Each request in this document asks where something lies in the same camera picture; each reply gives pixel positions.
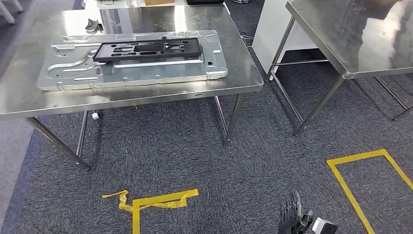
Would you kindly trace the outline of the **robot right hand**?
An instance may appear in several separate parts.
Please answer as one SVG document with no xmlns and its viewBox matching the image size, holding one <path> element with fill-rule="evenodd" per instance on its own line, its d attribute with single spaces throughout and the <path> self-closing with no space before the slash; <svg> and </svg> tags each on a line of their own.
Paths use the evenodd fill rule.
<svg viewBox="0 0 413 234">
<path fill-rule="evenodd" d="M 286 202 L 280 209 L 278 234 L 304 234 L 313 222 L 313 211 L 302 212 L 298 191 L 293 191 L 286 197 Z"/>
</svg>

